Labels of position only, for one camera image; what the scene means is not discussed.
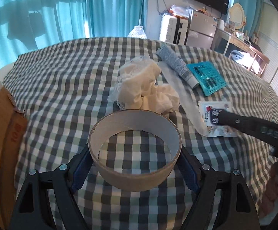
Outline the person's hand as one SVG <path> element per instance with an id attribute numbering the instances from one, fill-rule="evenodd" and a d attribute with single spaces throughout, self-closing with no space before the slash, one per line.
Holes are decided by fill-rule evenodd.
<path id="1" fill-rule="evenodd" d="M 274 210 L 275 201 L 278 199 L 278 161 L 272 165 L 269 175 L 270 177 L 259 205 L 259 218 L 269 215 Z"/>

